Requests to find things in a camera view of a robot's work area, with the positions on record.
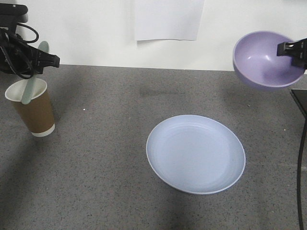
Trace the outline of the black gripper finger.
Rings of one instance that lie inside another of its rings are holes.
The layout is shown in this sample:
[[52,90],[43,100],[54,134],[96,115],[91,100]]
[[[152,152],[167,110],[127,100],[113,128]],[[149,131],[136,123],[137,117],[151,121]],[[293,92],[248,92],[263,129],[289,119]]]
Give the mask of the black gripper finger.
[[297,59],[307,58],[307,39],[295,42],[283,42],[277,46],[277,56],[289,56]]
[[295,66],[295,67],[299,67],[299,68],[302,68],[302,69],[307,69],[307,62],[306,61],[303,61],[301,59],[298,59],[298,58],[292,58],[292,62],[291,62],[291,65],[292,66]]

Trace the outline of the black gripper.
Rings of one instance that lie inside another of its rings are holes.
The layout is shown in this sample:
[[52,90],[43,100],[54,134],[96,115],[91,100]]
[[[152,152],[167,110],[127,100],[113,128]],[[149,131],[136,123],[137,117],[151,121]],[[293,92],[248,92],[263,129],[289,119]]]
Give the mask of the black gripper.
[[10,31],[0,32],[0,70],[17,76],[34,76],[42,74],[45,67],[59,67],[60,58],[30,46],[38,40],[23,40],[19,34]]

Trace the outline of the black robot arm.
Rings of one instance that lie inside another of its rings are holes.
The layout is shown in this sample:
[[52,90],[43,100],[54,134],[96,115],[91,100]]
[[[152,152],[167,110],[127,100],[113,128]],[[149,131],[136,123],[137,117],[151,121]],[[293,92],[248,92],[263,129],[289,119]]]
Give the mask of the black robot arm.
[[[2,3],[0,5],[0,70],[29,79],[42,74],[45,67],[60,65],[60,58],[30,46],[39,39],[38,32],[26,25],[28,8],[25,5]],[[17,26],[34,32],[34,40],[24,40],[16,33]]]

